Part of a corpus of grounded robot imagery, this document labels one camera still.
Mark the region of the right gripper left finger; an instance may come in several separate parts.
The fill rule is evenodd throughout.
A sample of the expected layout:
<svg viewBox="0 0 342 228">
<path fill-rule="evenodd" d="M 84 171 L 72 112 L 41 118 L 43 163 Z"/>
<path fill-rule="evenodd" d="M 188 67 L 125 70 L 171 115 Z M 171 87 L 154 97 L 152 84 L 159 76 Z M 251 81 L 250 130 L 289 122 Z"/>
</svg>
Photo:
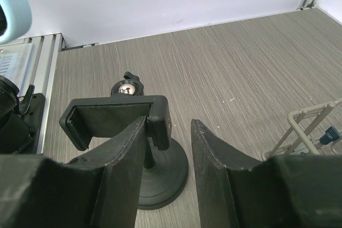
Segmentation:
<svg viewBox="0 0 342 228">
<path fill-rule="evenodd" d="M 1 227 L 134 227 L 146 118 L 98 147 L 59 163 L 1 156 Z"/>
</svg>

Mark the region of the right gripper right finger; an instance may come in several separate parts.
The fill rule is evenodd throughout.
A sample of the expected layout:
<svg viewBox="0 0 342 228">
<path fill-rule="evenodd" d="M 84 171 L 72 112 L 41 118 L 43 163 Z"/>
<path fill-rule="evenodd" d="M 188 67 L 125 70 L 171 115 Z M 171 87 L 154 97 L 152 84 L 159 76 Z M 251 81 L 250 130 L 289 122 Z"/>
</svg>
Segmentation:
<svg viewBox="0 0 342 228">
<path fill-rule="evenodd" d="M 341 157 L 259 161 L 191 122 L 202 227 L 341 227 Z"/>
</svg>

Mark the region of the black phone stand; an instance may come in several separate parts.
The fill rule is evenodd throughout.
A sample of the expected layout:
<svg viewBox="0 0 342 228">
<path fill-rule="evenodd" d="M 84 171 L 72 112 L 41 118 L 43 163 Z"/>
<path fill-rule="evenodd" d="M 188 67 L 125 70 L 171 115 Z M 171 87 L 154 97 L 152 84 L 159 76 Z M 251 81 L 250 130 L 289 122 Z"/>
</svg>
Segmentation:
<svg viewBox="0 0 342 228">
<path fill-rule="evenodd" d="M 182 193 L 189 174 L 186 153 L 171 137 L 165 96 L 146 96 L 140 78 L 125 72 L 109 97 L 73 99 L 59 124 L 74 146 L 85 151 L 92 138 L 112 138 L 140 116 L 146 118 L 146 149 L 138 208 L 155 210 Z"/>
</svg>

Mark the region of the grey wire dish rack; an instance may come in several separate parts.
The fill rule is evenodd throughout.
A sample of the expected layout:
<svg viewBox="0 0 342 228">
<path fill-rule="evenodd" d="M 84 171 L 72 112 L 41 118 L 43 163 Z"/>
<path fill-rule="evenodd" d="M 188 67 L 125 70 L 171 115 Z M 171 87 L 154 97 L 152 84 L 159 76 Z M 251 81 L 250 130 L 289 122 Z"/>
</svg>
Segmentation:
<svg viewBox="0 0 342 228">
<path fill-rule="evenodd" d="M 341 155 L 341 124 L 326 119 L 341 109 L 341 98 L 311 105 L 287 115 L 289 128 L 272 148 L 261 153 L 265 161 L 276 155 Z"/>
</svg>

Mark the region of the phone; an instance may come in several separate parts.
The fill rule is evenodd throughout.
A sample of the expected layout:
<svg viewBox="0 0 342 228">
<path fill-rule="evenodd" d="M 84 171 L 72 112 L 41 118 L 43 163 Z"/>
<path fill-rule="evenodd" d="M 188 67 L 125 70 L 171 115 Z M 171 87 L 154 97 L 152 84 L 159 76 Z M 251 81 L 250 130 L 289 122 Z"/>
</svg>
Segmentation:
<svg viewBox="0 0 342 228">
<path fill-rule="evenodd" d="M 28 0 L 1 0 L 1 44 L 7 44 L 27 33 L 32 25 Z"/>
</svg>

